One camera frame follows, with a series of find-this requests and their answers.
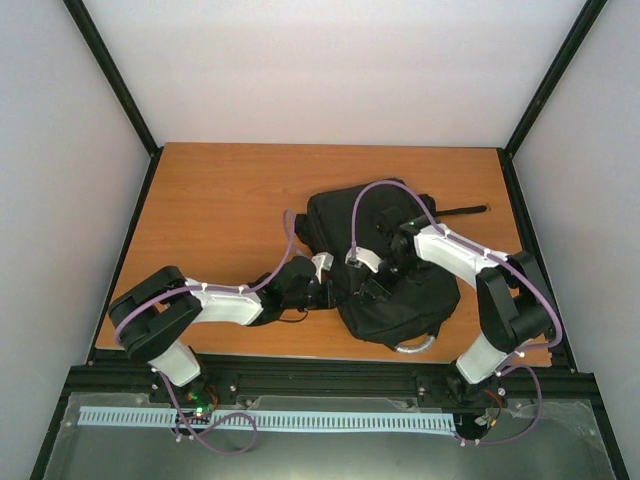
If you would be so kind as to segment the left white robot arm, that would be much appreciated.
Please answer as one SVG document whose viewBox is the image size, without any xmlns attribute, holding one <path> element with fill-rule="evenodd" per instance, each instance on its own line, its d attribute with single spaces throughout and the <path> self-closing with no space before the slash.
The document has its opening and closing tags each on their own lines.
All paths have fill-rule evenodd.
<svg viewBox="0 0 640 480">
<path fill-rule="evenodd" d="M 240 287 L 215 287 L 167 266 L 113 300 L 108 315 L 115 340 L 134 362 L 147 363 L 172 383 L 186 402 L 201 400 L 208 378 L 180 336 L 194 323 L 258 327 L 284 312 L 329 310 L 335 306 L 328 272 L 333 256 L 295 256 L 276 273 Z"/>
</svg>

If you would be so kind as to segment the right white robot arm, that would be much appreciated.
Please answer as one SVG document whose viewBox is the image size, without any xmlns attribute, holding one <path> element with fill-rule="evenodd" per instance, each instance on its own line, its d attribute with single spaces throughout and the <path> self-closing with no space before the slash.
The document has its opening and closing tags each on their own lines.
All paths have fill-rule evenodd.
<svg viewBox="0 0 640 480">
<path fill-rule="evenodd" d="M 388 284 L 419 261 L 443 268 L 476 293 L 480 334 L 448 375 L 446 388 L 453 401 L 468 403 L 481 385 L 507 373 L 511 360 L 539 349 L 535 338 L 546 336 L 547 348 L 562 340 L 557 307 L 529 253 L 486 248 L 427 213 L 392 227 L 389 253 L 382 257 L 360 246 L 356 226 L 351 226 L 345 263 L 367 268 L 374 280 Z"/>
</svg>

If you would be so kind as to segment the black student bag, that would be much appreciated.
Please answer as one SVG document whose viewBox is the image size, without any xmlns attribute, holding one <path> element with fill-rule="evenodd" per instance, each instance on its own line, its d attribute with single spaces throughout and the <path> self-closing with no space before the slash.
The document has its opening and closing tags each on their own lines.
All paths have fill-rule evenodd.
<svg viewBox="0 0 640 480">
<path fill-rule="evenodd" d="M 399 178 L 317 193 L 295 218 L 295 233 L 315 254 L 333 257 L 328 278 L 338 313 L 351 335 L 401 354 L 429 350 L 454 313 L 456 277 L 417 257 L 402 232 L 435 200 L 413 195 Z"/>
</svg>

